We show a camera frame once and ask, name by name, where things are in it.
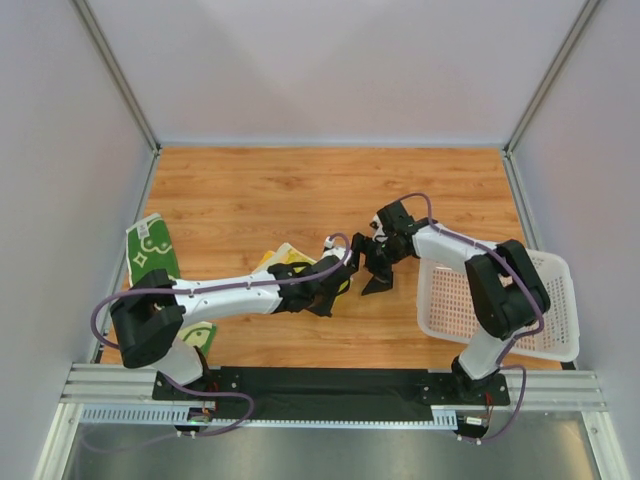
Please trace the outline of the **cream yellow crocodile towel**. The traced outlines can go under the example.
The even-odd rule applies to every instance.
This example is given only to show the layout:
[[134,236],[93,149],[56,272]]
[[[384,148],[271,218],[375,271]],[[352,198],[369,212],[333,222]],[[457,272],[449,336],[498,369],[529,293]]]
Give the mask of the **cream yellow crocodile towel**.
[[[333,245],[331,248],[324,247],[321,258],[334,255],[340,259],[345,253],[345,249],[342,246]],[[315,264],[316,259],[309,257],[302,253],[289,243],[283,243],[276,251],[267,251],[262,257],[258,266],[254,269],[254,273],[267,270],[270,266],[275,264],[293,264],[293,263],[309,263]]]

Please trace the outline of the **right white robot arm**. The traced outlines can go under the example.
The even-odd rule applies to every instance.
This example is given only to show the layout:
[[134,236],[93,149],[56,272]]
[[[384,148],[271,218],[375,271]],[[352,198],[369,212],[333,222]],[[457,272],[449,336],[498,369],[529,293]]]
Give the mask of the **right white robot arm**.
[[402,199],[378,210],[370,227],[374,233],[354,234],[351,246],[350,265],[371,274],[364,295],[391,290],[393,266],[409,257],[466,276],[479,330],[451,364],[450,390],[459,398],[485,391],[514,344],[544,329],[551,301],[521,242],[481,241],[451,230],[434,220],[431,203],[427,216],[415,219]]

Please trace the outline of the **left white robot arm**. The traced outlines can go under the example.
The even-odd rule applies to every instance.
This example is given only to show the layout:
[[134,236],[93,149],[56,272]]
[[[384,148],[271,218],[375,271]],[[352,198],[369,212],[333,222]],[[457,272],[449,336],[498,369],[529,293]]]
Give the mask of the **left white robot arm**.
[[181,386],[206,376],[204,354],[179,338],[196,323],[246,314],[310,312],[329,317],[356,272],[351,252],[334,247],[315,263],[276,263],[242,277],[172,280],[146,274],[110,307],[117,349],[128,369],[153,367]]

